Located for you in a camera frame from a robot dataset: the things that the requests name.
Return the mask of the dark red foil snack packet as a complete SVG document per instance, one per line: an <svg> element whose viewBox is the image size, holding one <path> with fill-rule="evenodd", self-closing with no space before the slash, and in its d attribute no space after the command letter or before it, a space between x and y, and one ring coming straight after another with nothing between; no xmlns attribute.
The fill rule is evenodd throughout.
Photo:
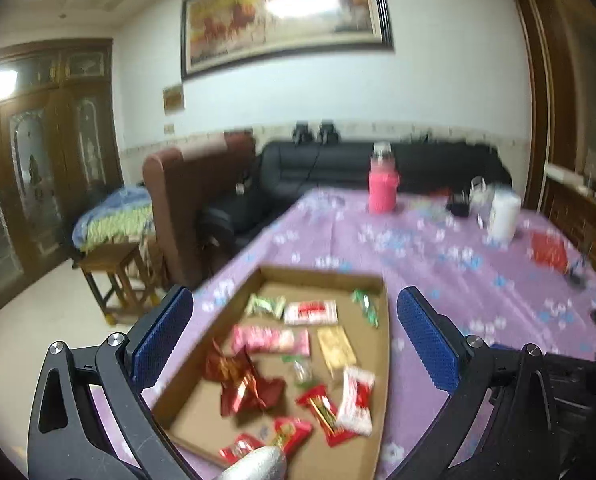
<svg viewBox="0 0 596 480"><path fill-rule="evenodd" d="M234 385L221 384L220 414L228 417L244 411L275 408L284 396L284 378L263 377L246 350L237 352L247 362L242 378Z"/></svg>

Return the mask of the clear green candy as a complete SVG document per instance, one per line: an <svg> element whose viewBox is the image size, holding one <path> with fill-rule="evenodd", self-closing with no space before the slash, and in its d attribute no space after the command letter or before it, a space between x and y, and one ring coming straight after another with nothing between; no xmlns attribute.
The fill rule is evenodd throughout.
<svg viewBox="0 0 596 480"><path fill-rule="evenodd" d="M299 389L310 389L318 383L309 359L303 356L282 356L282 361L292 368L294 384Z"/></svg>

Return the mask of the white red snack packet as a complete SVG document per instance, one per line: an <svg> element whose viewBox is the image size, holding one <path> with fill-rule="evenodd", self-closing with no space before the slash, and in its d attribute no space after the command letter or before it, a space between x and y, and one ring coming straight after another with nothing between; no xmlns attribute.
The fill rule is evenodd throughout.
<svg viewBox="0 0 596 480"><path fill-rule="evenodd" d="M288 304L283 313L287 325L336 325L338 323L335 300L309 300Z"/></svg>
<svg viewBox="0 0 596 480"><path fill-rule="evenodd" d="M355 366L344 369L342 398L336 415L339 428L368 437L373 431L371 395L375 375Z"/></svg>

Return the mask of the dark red candy packet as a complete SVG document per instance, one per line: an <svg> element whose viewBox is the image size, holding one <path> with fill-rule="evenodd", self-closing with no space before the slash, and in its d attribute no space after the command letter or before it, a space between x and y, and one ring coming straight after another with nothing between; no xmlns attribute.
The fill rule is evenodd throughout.
<svg viewBox="0 0 596 480"><path fill-rule="evenodd" d="M234 385L242 378L246 364L247 362L243 361L239 354L236 356L224 354L217 341L213 341L202 367L202 377L210 382Z"/></svg>

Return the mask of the pink long snack packet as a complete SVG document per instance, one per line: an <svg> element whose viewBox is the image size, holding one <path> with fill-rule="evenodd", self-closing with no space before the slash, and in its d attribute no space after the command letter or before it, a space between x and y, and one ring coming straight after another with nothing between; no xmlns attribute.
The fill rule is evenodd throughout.
<svg viewBox="0 0 596 480"><path fill-rule="evenodd" d="M232 330L231 350L233 353L246 350L249 354L269 353L308 358L311 354L310 336L307 330L236 325Z"/></svg>

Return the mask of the tan biscuit packet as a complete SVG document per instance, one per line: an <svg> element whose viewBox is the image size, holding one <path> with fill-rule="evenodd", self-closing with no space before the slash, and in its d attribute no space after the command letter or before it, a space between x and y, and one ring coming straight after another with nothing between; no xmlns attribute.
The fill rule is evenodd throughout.
<svg viewBox="0 0 596 480"><path fill-rule="evenodd" d="M348 366L358 362L345 329L340 325L325 326L316 331L330 377L337 379Z"/></svg>

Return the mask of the green white candy packet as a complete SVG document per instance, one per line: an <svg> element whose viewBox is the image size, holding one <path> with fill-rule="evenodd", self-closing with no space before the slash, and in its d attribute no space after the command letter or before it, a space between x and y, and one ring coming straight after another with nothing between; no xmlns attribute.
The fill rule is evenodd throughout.
<svg viewBox="0 0 596 480"><path fill-rule="evenodd" d="M281 320L284 315L285 306L286 299L283 296L272 298L251 294L245 307L245 315Z"/></svg>

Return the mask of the red green candy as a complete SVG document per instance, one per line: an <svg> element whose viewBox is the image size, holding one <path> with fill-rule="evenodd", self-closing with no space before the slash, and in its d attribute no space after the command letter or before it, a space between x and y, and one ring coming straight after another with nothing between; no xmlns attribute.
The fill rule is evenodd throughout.
<svg viewBox="0 0 596 480"><path fill-rule="evenodd" d="M250 452L263 447L264 443L251 434L240 434L231 444L220 448L219 456L225 463L233 465Z"/></svg>

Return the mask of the brown cardboard tray box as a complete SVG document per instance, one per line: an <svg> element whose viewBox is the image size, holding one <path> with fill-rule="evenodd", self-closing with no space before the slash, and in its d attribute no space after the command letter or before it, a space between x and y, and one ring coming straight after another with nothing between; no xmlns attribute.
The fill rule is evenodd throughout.
<svg viewBox="0 0 596 480"><path fill-rule="evenodd" d="M379 328L373 328L352 301L355 289L367 292L376 305ZM252 362L265 378L281 377L286 388L283 399L270 411L251 410L222 417L221 387L202 378L202 367L213 341L223 353L231 351L232 329L236 325L277 326L273 318L248 318L245 307L251 294L283 296L289 302L335 300L338 323L356 354L356 365L376 376L371 395L373 431L368 437L355 437L330 448L319 425L289 460L291 479L371 479L376 473L387 408L390 330L387 289L379 275L318 271L288 266L259 266L240 285L232 299L211 321L184 359L167 379L164 390L153 406L153 415L172 441L217 465L224 463L220 448L231 444L240 434L253 434L269 441L278 416L311 420L312 414L295 400L300 389L294 384L292 368L273 354L255 354Z"/></svg>

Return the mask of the black small stand on table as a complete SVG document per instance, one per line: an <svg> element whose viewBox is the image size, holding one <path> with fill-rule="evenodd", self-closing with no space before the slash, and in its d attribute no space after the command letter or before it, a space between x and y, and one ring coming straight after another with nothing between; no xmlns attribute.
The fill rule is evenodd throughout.
<svg viewBox="0 0 596 480"><path fill-rule="evenodd" d="M566 282L573 288L586 288L586 256L581 255L573 263L569 263L564 273Z"/></svg>

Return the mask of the purple floral tablecloth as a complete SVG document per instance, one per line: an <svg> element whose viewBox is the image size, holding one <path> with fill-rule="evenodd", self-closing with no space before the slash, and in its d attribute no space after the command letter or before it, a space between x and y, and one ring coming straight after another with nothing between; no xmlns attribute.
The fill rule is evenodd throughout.
<svg viewBox="0 0 596 480"><path fill-rule="evenodd" d="M393 214L371 214L358 191L313 191L273 221L194 293L194 314L158 378L144 393L154 403L238 286L263 263L380 275L390 298L415 286L464 334L488 344L590 360L596 347L596 274L577 288L531 257L535 232L555 235L540 214L524 211L511 244L496 244L473 219L450 216L442 200L403 195Z"/></svg>

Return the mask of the wooden stool with cushion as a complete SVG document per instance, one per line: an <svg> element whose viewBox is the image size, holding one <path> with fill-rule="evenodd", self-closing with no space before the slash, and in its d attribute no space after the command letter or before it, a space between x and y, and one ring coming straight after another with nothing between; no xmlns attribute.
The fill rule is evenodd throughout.
<svg viewBox="0 0 596 480"><path fill-rule="evenodd" d="M143 185L109 194L74 225L74 267L82 273L105 322L138 318L158 301L152 200Z"/></svg>

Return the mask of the black leather sofa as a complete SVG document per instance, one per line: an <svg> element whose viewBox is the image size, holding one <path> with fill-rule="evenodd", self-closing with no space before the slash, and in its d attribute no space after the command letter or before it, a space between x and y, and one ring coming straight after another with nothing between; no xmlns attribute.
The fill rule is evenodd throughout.
<svg viewBox="0 0 596 480"><path fill-rule="evenodd" d="M396 142L391 148L400 193L465 192L476 177L488 184L513 184L498 150L489 144L424 140ZM372 153L368 141L272 141L244 173L243 192L227 192L200 213L199 233L236 254L314 188L365 190Z"/></svg>

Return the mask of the pink thermos bottle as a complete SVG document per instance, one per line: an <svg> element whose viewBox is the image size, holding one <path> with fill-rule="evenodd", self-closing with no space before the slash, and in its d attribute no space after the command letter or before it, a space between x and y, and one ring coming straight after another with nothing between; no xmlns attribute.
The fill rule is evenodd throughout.
<svg viewBox="0 0 596 480"><path fill-rule="evenodd" d="M389 142L376 142L368 173L368 210L388 214L396 208L400 177Z"/></svg>

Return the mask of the framed horse painting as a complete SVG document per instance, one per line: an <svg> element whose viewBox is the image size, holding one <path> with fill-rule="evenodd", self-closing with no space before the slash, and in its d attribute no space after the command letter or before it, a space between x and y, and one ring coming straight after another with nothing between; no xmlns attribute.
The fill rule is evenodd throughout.
<svg viewBox="0 0 596 480"><path fill-rule="evenodd" d="M394 47L387 0L183 0L181 78L302 52Z"/></svg>

